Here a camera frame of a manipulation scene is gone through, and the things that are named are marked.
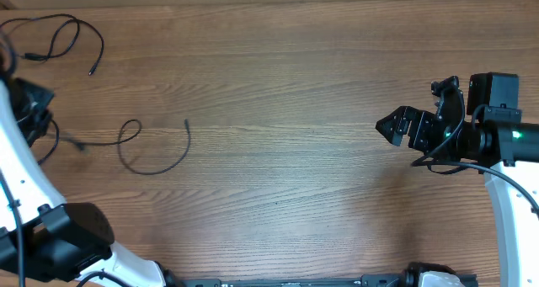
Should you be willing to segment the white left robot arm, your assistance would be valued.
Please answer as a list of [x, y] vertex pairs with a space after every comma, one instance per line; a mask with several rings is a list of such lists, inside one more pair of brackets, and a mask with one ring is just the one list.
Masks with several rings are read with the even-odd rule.
[[135, 255], [115, 240], [104, 213], [92, 203], [68, 203], [30, 150], [53, 125], [52, 91], [13, 77], [17, 60], [1, 67], [1, 268], [27, 279], [100, 286], [178, 286], [160, 263]]

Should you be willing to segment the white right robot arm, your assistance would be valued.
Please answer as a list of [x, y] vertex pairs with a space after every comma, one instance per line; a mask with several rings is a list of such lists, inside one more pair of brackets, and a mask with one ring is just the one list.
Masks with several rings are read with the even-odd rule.
[[525, 123], [515, 74], [473, 74], [463, 93], [456, 76], [431, 84], [430, 113], [400, 106], [376, 122], [394, 146], [422, 152], [413, 167], [452, 175], [474, 169], [484, 177], [494, 211], [503, 286], [538, 284], [538, 126]]

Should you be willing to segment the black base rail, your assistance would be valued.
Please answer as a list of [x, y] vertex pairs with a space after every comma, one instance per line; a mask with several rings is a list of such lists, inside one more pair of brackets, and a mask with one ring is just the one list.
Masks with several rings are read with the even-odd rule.
[[457, 274], [452, 268], [411, 262], [397, 274], [363, 274], [358, 278], [325, 279], [178, 279], [180, 287], [478, 287], [476, 274]]

